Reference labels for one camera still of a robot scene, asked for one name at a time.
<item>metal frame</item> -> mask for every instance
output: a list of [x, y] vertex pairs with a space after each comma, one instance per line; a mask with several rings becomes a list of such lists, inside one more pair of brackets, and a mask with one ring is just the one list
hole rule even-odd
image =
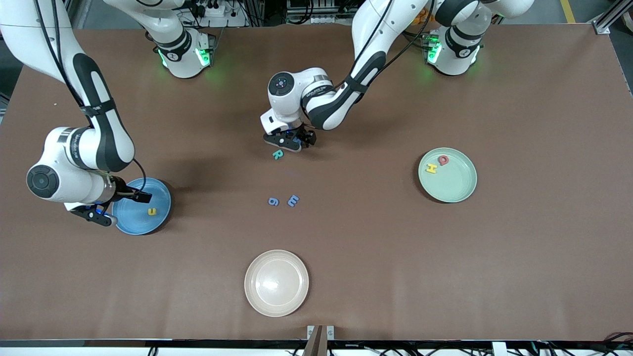
[[315, 326], [308, 344], [303, 350], [304, 356], [327, 356], [327, 330], [323, 325]]
[[350, 6], [347, 12], [339, 13], [339, 5], [336, 0], [304, 0], [300, 6], [293, 6], [291, 0], [286, 0], [287, 20], [296, 22], [303, 19], [306, 14], [306, 6], [311, 8], [312, 18], [331, 18], [330, 22], [334, 22], [336, 19], [352, 19], [359, 7]]
[[65, 0], [64, 4], [73, 28], [82, 29], [88, 18], [92, 0]]
[[611, 32], [609, 31], [609, 26], [611, 26], [613, 22], [615, 22], [615, 20], [624, 15], [624, 13], [629, 10], [631, 5], [633, 5], [633, 0], [614, 1], [611, 7], [609, 7], [609, 9], [605, 11], [605, 13], [600, 15], [597, 20], [592, 22], [596, 34], [610, 34]]

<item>brown table surface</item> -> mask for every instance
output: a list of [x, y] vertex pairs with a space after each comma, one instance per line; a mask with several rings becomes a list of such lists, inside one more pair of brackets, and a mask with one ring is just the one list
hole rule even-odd
[[[325, 324], [340, 339], [601, 340], [633, 329], [633, 100], [590, 25], [492, 26], [460, 77], [408, 51], [338, 129], [279, 161], [261, 139], [269, 78], [322, 66], [338, 82], [349, 27], [227, 29], [215, 67], [190, 80], [162, 68], [140, 30], [77, 36], [136, 157], [173, 186], [173, 218], [127, 236], [28, 191], [46, 134], [85, 119], [63, 84], [25, 69], [0, 126], [0, 338], [290, 339]], [[420, 157], [441, 146], [477, 167], [462, 203], [421, 193]], [[287, 317], [244, 296], [248, 265], [272, 249], [310, 273]]]

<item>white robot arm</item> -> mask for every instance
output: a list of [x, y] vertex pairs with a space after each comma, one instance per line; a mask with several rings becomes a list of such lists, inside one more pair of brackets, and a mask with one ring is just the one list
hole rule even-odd
[[[497, 0], [495, 3], [504, 2], [506, 7], [511, 7], [508, 3], [531, 5], [532, 1]], [[480, 20], [480, 16], [475, 14], [481, 8], [478, 0], [365, 1], [352, 22], [356, 59], [337, 91], [321, 68], [299, 73], [280, 72], [271, 78], [268, 83], [271, 108], [260, 117], [266, 131], [264, 141], [290, 151], [300, 151], [302, 147], [314, 144], [316, 135], [314, 131], [305, 129], [302, 111], [316, 129], [338, 127], [351, 107], [363, 97], [372, 80], [388, 65], [385, 64], [386, 57], [392, 43], [423, 7], [430, 8], [444, 28], [456, 28], [457, 24], [470, 18]], [[430, 37], [439, 41], [436, 35]]]
[[215, 36], [185, 29], [172, 9], [185, 0], [103, 0], [138, 21], [158, 46], [163, 65], [178, 78], [191, 78], [211, 65]]
[[442, 26], [431, 34], [438, 41], [429, 43], [432, 49], [427, 61], [446, 75], [459, 75], [477, 60], [481, 40], [490, 26], [492, 13], [505, 18], [524, 14], [534, 0], [483, 0], [477, 9], [463, 22]]
[[109, 174], [134, 159], [134, 144], [99, 67], [77, 43], [61, 0], [0, 0], [0, 29], [18, 60], [67, 84], [90, 122], [48, 134], [40, 160], [27, 174], [31, 192], [104, 226], [116, 222], [105, 213], [110, 202], [124, 197], [149, 202], [151, 195]]

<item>light green plate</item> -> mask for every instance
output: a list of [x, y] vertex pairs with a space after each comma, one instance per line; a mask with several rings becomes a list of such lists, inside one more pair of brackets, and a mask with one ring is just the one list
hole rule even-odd
[[[447, 156], [448, 163], [440, 165], [439, 157]], [[435, 173], [427, 172], [428, 164], [434, 164]], [[422, 187], [433, 198], [446, 203], [457, 203], [468, 198], [477, 186], [475, 165], [466, 155], [453, 148], [436, 148], [420, 160], [418, 176]]]

